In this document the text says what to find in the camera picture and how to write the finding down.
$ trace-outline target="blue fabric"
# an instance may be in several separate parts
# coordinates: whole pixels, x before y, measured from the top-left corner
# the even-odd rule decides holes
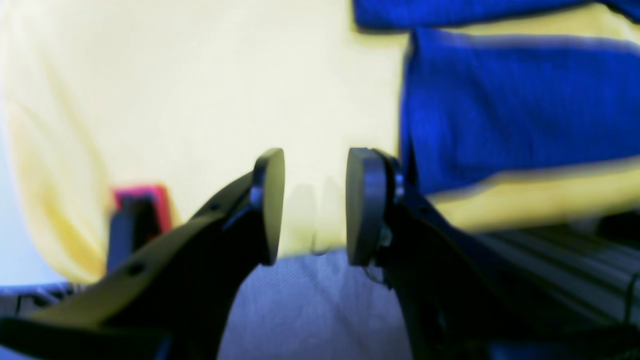
[[[501,170],[640,154],[634,44],[430,29],[412,38],[401,152],[405,164],[415,160],[423,193],[467,186]]]
[[[371,29],[468,24],[592,3],[588,0],[354,0],[356,23]],[[640,1],[599,1],[640,20]]]

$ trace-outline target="pink object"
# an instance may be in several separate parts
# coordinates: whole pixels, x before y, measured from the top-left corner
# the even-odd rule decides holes
[[[116,206],[122,206],[122,197],[133,196],[151,199],[156,211],[160,231],[165,233],[172,228],[171,213],[169,210],[169,198],[166,189],[162,185],[134,186],[131,188],[118,188],[114,190]]]

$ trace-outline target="yellow cloth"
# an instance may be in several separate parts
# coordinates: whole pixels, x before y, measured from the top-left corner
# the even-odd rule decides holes
[[[110,186],[165,184],[179,224],[282,147],[291,256],[344,246],[348,149],[397,149],[407,36],[358,34],[347,0],[6,0],[0,31],[23,215],[71,281],[104,273]],[[597,4],[462,31],[640,34]],[[639,175],[628,161],[433,199],[464,229],[555,222],[629,208]]]

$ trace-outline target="gray surface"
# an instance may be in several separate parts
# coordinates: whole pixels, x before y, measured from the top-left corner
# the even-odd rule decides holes
[[[394,292],[344,251],[285,259],[244,282],[219,359],[410,359]]]

